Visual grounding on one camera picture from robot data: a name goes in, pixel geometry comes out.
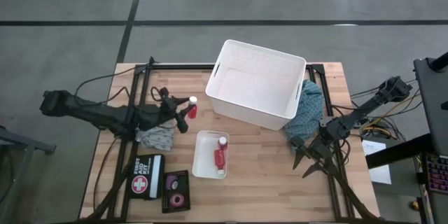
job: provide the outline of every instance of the concrete floor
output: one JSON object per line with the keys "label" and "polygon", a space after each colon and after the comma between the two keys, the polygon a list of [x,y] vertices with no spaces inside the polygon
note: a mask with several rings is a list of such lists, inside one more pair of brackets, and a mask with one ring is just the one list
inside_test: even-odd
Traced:
{"label": "concrete floor", "polygon": [[[445,0],[140,0],[136,20],[438,20]],[[0,0],[4,20],[126,20],[132,0]],[[15,217],[54,223],[76,219],[98,131],[72,118],[40,114],[45,90],[67,89],[113,72],[124,27],[0,26],[0,125],[48,143],[37,153]],[[125,62],[214,62],[226,39],[300,55],[308,62],[343,62],[351,92],[373,88],[392,75],[412,80],[412,60],[448,50],[448,26],[135,27]],[[111,80],[86,86],[81,96],[100,100]],[[386,111],[385,106],[375,114]],[[406,137],[428,131],[419,108],[395,118]],[[383,217],[416,221],[410,199],[377,192]]]}

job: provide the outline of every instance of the cloth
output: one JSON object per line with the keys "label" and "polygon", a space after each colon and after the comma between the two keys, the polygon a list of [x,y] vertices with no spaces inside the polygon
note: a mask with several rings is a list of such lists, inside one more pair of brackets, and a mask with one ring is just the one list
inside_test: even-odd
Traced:
{"label": "cloth", "polygon": [[146,131],[136,130],[135,140],[141,142],[144,148],[156,148],[162,151],[170,151],[173,148],[174,124],[169,120],[161,124],[162,127],[154,127]]}
{"label": "cloth", "polygon": [[323,95],[318,85],[310,80],[302,84],[299,106],[295,117],[285,125],[288,140],[294,136],[307,140],[319,128],[323,114]]}

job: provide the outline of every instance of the keyboard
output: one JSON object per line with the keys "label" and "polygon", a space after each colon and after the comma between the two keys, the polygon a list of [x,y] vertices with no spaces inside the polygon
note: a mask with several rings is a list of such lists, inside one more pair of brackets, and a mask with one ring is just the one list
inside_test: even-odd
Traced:
{"label": "keyboard", "polygon": [[448,194],[448,157],[426,157],[429,190]]}

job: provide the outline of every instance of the bottle cap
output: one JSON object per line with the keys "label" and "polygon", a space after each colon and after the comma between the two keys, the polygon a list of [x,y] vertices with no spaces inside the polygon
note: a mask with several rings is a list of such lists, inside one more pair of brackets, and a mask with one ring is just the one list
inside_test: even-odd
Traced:
{"label": "bottle cap", "polygon": [[224,136],[222,136],[222,137],[219,138],[218,142],[219,142],[220,145],[226,145],[227,144],[227,139]]}
{"label": "bottle cap", "polygon": [[189,103],[190,103],[191,105],[196,105],[196,103],[197,103],[197,98],[196,98],[196,97],[190,97],[190,98],[189,98]]}

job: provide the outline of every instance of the wooden table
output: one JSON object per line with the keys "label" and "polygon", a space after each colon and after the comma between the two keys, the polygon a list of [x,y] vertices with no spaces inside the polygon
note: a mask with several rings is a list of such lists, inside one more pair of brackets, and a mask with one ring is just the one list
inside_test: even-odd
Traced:
{"label": "wooden table", "polygon": [[[349,91],[339,62],[323,63],[330,98],[333,104],[351,106]],[[134,67],[118,64],[115,72]],[[139,148],[138,154],[162,153],[166,158],[165,172],[187,169],[190,172],[191,210],[162,214],[161,199],[143,201],[132,199],[127,221],[160,222],[268,222],[268,221],[331,221],[334,220],[326,175],[315,172],[302,178],[312,162],[304,159],[292,170],[294,154],[286,142],[283,130],[272,131],[214,113],[205,95],[211,71],[160,70],[152,71],[150,87],[167,87],[171,95],[198,98],[198,112],[189,120],[186,134],[176,132],[174,148],[170,152]],[[110,95],[122,86],[130,89],[132,71],[113,79]],[[127,105],[127,95],[119,95],[109,102],[111,106]],[[153,102],[147,94],[147,101]],[[200,130],[224,131],[230,134],[227,176],[223,180],[196,178],[191,174],[196,134]],[[348,138],[351,144],[350,162],[346,172],[350,186],[360,200],[375,215],[379,215],[367,164],[360,139]],[[99,135],[90,177],[87,183],[80,217],[92,213],[92,195],[100,164],[113,141],[109,131]],[[98,205],[112,185],[119,149],[116,141],[97,189]],[[119,192],[116,213],[121,210],[124,184]],[[338,190],[339,202],[344,208],[343,196]]]}

